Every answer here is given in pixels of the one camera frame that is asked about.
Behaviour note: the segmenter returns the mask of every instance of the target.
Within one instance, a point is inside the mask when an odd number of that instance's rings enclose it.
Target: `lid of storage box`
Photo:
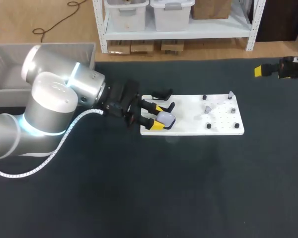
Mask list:
[[[131,8],[147,6],[149,0],[105,0],[105,6],[108,8]]]
[[[177,8],[193,6],[195,0],[150,0],[150,5],[155,8],[169,8],[177,10]]]

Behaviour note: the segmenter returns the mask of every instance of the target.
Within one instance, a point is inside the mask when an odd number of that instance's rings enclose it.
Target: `robotic arm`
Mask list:
[[[127,126],[138,123],[149,130],[171,129],[175,122],[171,114],[174,103],[163,108],[141,100],[138,82],[109,84],[103,74],[41,46],[28,53],[21,76],[32,85],[31,96],[24,114],[0,115],[0,159],[55,153],[74,125],[69,127],[77,105],[90,109],[84,115],[112,115],[123,118]],[[168,100],[171,94],[169,90],[153,92],[152,96]],[[156,119],[142,117],[140,108]]]

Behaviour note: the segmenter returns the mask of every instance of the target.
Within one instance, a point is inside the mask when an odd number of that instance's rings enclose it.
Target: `gray plastic bin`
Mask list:
[[[21,68],[30,49],[37,44],[0,45],[0,107],[24,107],[31,85],[21,78]],[[42,47],[94,67],[95,43],[54,43]]]

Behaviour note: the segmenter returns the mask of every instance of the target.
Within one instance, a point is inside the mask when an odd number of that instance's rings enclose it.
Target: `white shelf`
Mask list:
[[[238,1],[232,4],[228,19],[193,20],[190,17],[189,27],[186,31],[157,32],[151,7],[147,8],[145,31],[116,32],[110,16],[106,16],[106,18],[105,24],[107,25],[105,25],[104,36],[106,40],[239,38],[249,37],[251,32],[251,24]]]

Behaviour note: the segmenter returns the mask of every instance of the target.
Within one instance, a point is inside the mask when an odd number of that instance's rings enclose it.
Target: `white shelf leg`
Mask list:
[[[102,0],[93,0],[101,51],[102,51],[102,53],[108,53],[107,41],[105,39],[105,24],[104,24],[104,19],[103,19],[103,5],[102,4],[103,4]]]
[[[247,42],[247,47],[246,47],[247,51],[252,51],[254,49],[257,32],[258,32],[260,21],[262,19],[265,3],[266,3],[266,0],[254,0],[255,13],[254,13],[254,18],[252,23],[252,29]]]

